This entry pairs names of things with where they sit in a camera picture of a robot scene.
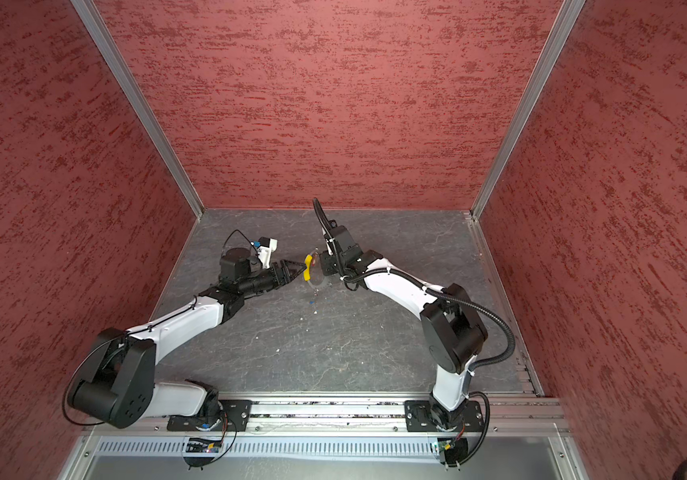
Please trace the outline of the yellow capped key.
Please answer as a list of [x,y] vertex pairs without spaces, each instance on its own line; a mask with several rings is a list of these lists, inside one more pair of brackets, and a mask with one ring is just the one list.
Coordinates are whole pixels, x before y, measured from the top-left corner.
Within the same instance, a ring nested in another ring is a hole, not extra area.
[[314,256],[312,254],[309,254],[305,258],[305,271],[304,271],[304,280],[309,282],[311,280],[311,267],[314,263]]

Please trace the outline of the silver keyring with keys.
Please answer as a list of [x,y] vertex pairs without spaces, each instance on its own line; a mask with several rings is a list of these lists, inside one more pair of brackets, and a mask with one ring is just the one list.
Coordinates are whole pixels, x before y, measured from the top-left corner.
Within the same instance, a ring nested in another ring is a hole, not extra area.
[[314,308],[314,313],[318,314],[320,302],[325,299],[327,280],[323,272],[320,252],[314,251],[310,254],[314,256],[314,263],[311,267],[311,280],[306,282],[314,290],[314,298],[310,301],[310,304]]

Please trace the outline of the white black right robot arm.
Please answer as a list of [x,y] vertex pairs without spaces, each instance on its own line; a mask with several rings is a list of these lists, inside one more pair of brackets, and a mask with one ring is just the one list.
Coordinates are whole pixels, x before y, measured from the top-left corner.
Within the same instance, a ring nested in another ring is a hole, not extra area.
[[328,251],[323,272],[338,274],[347,287],[381,294],[413,314],[423,329],[437,376],[429,394],[429,415],[437,428],[453,431],[469,402],[473,362],[489,338],[467,291],[457,284],[441,287],[395,267],[381,254],[363,251],[344,226],[323,227]]

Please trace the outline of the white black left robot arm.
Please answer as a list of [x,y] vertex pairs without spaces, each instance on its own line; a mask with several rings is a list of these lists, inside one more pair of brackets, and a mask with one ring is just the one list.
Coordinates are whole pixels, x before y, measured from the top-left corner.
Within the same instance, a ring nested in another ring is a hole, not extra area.
[[141,419],[167,417],[195,431],[227,429],[215,387],[197,380],[159,382],[156,369],[190,340],[235,317],[247,300],[305,273],[305,263],[275,261],[272,253],[266,246],[232,248],[221,256],[217,282],[185,306],[144,325],[102,331],[70,378],[63,416],[79,411],[89,416],[89,427],[124,429]]

